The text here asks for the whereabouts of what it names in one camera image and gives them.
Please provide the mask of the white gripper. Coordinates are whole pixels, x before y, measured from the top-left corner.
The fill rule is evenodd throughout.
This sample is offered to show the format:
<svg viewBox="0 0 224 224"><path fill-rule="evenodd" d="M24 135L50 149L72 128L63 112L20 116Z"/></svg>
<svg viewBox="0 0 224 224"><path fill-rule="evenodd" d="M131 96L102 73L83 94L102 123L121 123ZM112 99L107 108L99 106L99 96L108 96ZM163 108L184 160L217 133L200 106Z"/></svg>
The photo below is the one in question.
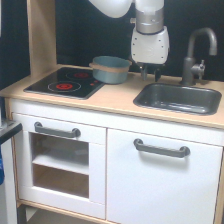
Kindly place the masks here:
<svg viewBox="0 0 224 224"><path fill-rule="evenodd" d="M145 81L148 75L148 64L164 64L169 53L169 35L167 27L157 34L144 35L133 29L131 40L131 56L140 66L141 77ZM155 81L161 78L164 65L156 65Z"/></svg>

